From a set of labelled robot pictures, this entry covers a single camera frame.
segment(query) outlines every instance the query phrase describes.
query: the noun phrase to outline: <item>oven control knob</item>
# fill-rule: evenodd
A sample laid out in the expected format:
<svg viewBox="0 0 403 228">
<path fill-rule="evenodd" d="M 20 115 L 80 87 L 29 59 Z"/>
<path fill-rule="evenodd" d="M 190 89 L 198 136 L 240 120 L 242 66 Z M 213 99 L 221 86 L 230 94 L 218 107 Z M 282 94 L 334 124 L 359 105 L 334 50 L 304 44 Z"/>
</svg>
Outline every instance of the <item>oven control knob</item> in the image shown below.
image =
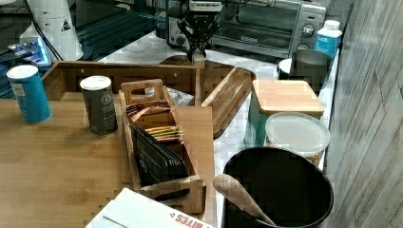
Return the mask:
<svg viewBox="0 0 403 228">
<path fill-rule="evenodd" d="M 311 25 L 306 25 L 302 28 L 302 35 L 303 36 L 312 36 L 314 34 L 315 28 Z"/>
</svg>

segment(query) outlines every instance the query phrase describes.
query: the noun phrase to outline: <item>canister lid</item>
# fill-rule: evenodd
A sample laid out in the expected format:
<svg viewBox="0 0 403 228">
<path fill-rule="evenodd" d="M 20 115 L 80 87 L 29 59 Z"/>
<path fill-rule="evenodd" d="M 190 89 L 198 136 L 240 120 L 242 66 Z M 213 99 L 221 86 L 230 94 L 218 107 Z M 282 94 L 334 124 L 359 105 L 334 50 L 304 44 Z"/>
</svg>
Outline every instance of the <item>canister lid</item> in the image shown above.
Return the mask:
<svg viewBox="0 0 403 228">
<path fill-rule="evenodd" d="M 11 79 L 25 79 L 38 73 L 38 68 L 32 65 L 21 65 L 13 67 L 7 72 L 7 76 Z"/>
<path fill-rule="evenodd" d="M 298 112 L 280 112 L 266 122 L 270 143 L 301 156 L 314 156 L 329 144 L 330 132 L 321 121 Z"/>
<path fill-rule="evenodd" d="M 80 87 L 85 90 L 100 90 L 107 88 L 111 83 L 112 82 L 108 77 L 95 75 L 87 77 L 81 81 Z"/>
</svg>

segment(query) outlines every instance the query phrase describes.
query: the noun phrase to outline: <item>black trash can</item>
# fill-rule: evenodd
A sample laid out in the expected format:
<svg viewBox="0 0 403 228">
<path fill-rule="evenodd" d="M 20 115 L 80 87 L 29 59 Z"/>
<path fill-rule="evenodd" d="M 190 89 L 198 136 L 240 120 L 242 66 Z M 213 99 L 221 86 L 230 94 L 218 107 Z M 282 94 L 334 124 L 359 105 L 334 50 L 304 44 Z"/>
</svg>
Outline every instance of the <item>black trash can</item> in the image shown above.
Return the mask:
<svg viewBox="0 0 403 228">
<path fill-rule="evenodd" d="M 224 173 L 237 179 L 276 224 L 262 223 L 227 199 L 222 228 L 318 227 L 333 207 L 333 189 L 310 161 L 282 149 L 252 147 L 240 151 Z"/>
</svg>

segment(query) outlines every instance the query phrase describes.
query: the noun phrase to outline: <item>wooden organizer box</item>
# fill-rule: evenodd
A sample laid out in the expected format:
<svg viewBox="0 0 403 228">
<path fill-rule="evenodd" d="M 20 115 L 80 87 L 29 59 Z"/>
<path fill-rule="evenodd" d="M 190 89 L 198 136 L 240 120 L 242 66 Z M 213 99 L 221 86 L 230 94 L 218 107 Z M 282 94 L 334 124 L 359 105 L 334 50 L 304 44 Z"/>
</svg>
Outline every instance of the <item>wooden organizer box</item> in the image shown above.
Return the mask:
<svg viewBox="0 0 403 228">
<path fill-rule="evenodd" d="M 149 87 L 154 88 L 154 94 L 149 96 L 133 95 L 133 91 Z M 176 115 L 175 106 L 169 94 L 167 93 L 166 87 L 163 86 L 163 81 L 156 79 L 132 83 L 123 83 L 122 91 L 120 91 L 119 95 L 121 98 L 123 125 L 125 130 L 127 153 L 129 157 L 134 190 L 144 196 L 155 199 L 161 195 L 188 189 L 189 194 L 187 196 L 167 200 L 164 202 L 164 204 L 169 206 L 181 206 L 182 211 L 188 214 L 198 214 L 204 212 L 205 184 L 202 181 L 202 177 L 197 175 L 194 169 L 193 163 L 195 161 L 193 161 L 192 159 L 191 147 L 186 142 L 171 142 L 165 143 L 165 145 L 183 159 L 186 165 L 187 172 L 190 175 L 188 178 L 166 181 L 145 187 L 141 187 L 140 184 L 139 171 L 135 160 L 136 146 L 135 144 L 133 144 L 129 125 L 136 124 L 143 128 L 150 128 L 160 126 L 172 126 L 181 121 Z M 126 114 L 126 107 L 128 105 L 154 101 L 168 101 L 171 110 L 168 112 L 151 112 L 150 114 L 147 114 L 147 112 L 145 112 L 140 117 L 136 117 L 136 120 L 134 122 Z"/>
<path fill-rule="evenodd" d="M 253 72 L 244 68 L 206 61 L 204 68 L 191 66 L 184 55 L 167 58 L 159 65 L 140 66 L 105 64 L 94 62 L 57 62 L 47 75 L 62 78 L 65 83 L 47 85 L 59 100 L 66 92 L 80 91 L 80 82 L 85 77 L 103 75 L 112 81 L 115 93 L 122 83 L 161 79 L 163 85 L 195 97 L 195 106 L 211 106 L 213 115 L 213 136 L 219 137 L 236 115 L 252 89 L 256 79 Z"/>
</svg>

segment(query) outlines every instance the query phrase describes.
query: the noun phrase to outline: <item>blue cup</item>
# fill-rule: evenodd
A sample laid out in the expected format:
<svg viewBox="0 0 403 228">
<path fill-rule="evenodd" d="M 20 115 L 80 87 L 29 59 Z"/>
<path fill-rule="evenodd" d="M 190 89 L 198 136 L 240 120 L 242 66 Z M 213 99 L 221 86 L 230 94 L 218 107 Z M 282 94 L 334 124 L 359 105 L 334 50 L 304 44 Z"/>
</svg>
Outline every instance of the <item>blue cup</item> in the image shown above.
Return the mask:
<svg viewBox="0 0 403 228">
<path fill-rule="evenodd" d="M 7 72 L 25 122 L 38 124 L 51 116 L 48 98 L 36 66 L 16 66 Z"/>
</svg>

